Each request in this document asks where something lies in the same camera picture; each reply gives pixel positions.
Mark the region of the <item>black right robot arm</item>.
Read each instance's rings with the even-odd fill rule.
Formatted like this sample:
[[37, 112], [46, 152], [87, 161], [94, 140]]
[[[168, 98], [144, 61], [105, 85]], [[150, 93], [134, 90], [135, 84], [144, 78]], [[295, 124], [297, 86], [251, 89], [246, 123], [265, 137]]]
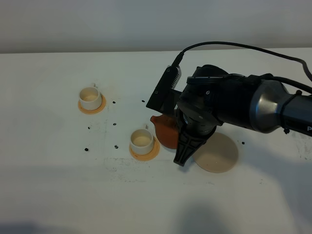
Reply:
[[224, 123], [261, 133], [277, 128], [312, 134], [312, 90], [271, 74], [243, 76], [198, 67], [178, 98], [174, 162], [184, 166]]

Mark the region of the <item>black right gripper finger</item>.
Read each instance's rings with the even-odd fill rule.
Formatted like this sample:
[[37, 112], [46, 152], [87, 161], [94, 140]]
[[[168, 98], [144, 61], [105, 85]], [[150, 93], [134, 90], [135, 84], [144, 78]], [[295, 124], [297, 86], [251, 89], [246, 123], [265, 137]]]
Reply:
[[186, 129], [179, 129], [177, 149], [174, 163], [184, 167], [186, 161], [207, 141], [207, 134], [188, 133]]

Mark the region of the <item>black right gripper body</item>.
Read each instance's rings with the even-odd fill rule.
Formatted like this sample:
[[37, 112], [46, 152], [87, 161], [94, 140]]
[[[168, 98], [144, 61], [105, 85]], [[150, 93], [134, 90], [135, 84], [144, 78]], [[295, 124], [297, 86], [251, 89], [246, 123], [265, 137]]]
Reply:
[[207, 104], [211, 97], [210, 91], [176, 91], [175, 119], [180, 135], [207, 138], [217, 126], [223, 125], [223, 121], [215, 116], [214, 108]]

